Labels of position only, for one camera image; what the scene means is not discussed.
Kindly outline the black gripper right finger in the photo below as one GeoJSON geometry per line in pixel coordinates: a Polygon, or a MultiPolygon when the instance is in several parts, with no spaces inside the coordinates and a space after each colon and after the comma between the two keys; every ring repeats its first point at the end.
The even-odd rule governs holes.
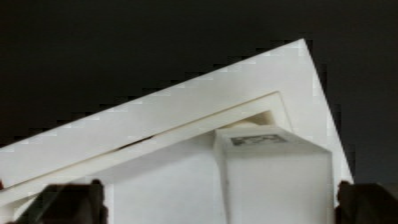
{"type": "Polygon", "coordinates": [[[398,224],[398,197],[377,183],[338,185],[337,224],[398,224]]]}

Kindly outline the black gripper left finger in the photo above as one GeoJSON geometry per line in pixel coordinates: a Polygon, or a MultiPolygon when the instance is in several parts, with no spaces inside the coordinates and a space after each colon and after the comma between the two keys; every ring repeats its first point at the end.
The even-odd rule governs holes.
{"type": "Polygon", "coordinates": [[[102,181],[95,179],[90,184],[50,185],[15,224],[109,224],[102,181]]]}

